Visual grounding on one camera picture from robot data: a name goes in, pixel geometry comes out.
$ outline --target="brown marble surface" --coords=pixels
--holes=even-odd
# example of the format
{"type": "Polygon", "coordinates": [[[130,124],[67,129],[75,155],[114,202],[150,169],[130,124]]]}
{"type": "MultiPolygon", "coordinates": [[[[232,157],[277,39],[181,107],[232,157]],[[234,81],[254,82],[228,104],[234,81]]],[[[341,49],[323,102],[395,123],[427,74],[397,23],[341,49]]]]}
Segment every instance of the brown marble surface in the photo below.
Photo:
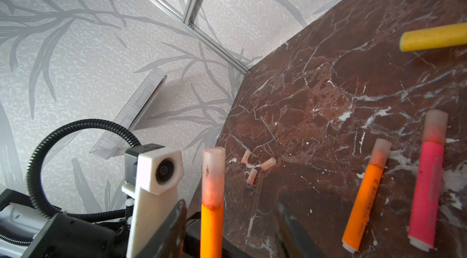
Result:
{"type": "Polygon", "coordinates": [[[392,153],[354,257],[467,257],[467,46],[398,49],[405,31],[465,21],[467,0],[343,0],[252,68],[217,143],[227,153],[224,237],[254,257],[277,255],[280,199],[327,257],[351,257],[341,239],[359,174],[386,138],[392,153]],[[449,127],[436,250],[426,254],[407,229],[433,108],[449,127]],[[245,148],[253,166],[277,159],[253,186],[245,148]]]}

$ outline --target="black cable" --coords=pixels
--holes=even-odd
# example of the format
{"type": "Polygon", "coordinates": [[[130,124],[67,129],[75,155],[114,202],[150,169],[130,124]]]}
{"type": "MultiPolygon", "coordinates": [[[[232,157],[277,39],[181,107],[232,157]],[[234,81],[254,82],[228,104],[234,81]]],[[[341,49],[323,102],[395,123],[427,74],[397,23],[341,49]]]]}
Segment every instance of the black cable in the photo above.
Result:
{"type": "MultiPolygon", "coordinates": [[[[44,189],[41,182],[41,171],[44,163],[44,158],[60,139],[78,130],[87,128],[98,128],[111,131],[118,134],[120,137],[132,147],[141,145],[140,141],[125,127],[108,120],[102,119],[84,119],[68,123],[54,132],[50,133],[41,143],[37,146],[31,156],[29,165],[27,166],[26,172],[26,185],[27,191],[29,192],[29,198],[31,199],[34,207],[45,217],[52,218],[59,209],[55,208],[45,197],[44,189]]],[[[125,209],[101,212],[95,214],[70,214],[67,215],[78,218],[88,222],[108,221],[115,218],[125,217],[125,209]]]]}
{"type": "Polygon", "coordinates": [[[10,231],[2,225],[0,225],[0,239],[18,246],[29,246],[29,244],[31,244],[32,242],[31,237],[25,237],[15,234],[14,232],[10,231]]]}

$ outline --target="yellow marker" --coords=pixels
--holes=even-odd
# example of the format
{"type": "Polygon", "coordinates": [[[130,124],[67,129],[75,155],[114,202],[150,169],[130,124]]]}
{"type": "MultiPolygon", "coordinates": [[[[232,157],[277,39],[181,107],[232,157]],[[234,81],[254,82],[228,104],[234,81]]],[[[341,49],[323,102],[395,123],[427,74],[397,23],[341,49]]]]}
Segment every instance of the yellow marker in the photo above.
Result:
{"type": "Polygon", "coordinates": [[[225,149],[203,150],[200,258],[222,256],[222,221],[224,217],[225,149]]]}
{"type": "Polygon", "coordinates": [[[405,32],[399,42],[402,52],[467,44],[467,23],[405,32]]]}
{"type": "Polygon", "coordinates": [[[391,145],[392,143],[386,139],[378,138],[373,147],[365,177],[361,182],[346,231],[342,237],[342,246],[351,253],[355,253],[360,247],[391,145]]]}

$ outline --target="pink marker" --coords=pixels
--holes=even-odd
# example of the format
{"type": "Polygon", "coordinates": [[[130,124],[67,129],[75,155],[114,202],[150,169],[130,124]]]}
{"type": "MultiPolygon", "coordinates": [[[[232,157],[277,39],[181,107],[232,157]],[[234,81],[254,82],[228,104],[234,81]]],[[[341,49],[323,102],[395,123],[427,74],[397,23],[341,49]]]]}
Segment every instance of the pink marker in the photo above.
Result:
{"type": "Polygon", "coordinates": [[[422,152],[410,217],[409,240],[410,244],[426,252],[432,249],[435,243],[447,116],[444,111],[430,110],[425,117],[422,152]]]}

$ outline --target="orange marker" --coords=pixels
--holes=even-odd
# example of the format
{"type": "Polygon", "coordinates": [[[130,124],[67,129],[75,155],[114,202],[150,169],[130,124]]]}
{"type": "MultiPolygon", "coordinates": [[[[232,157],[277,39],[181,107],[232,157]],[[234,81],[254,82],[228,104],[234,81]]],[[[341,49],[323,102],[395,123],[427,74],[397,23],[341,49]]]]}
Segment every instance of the orange marker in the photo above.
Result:
{"type": "Polygon", "coordinates": [[[224,217],[225,149],[203,150],[200,258],[222,255],[224,217]]]}
{"type": "Polygon", "coordinates": [[[371,207],[377,194],[382,171],[386,166],[392,143],[378,138],[371,153],[365,177],[361,182],[357,198],[353,204],[352,213],[347,222],[346,231],[342,237],[342,246],[349,252],[355,253],[360,247],[361,238],[370,217],[371,207]]]}

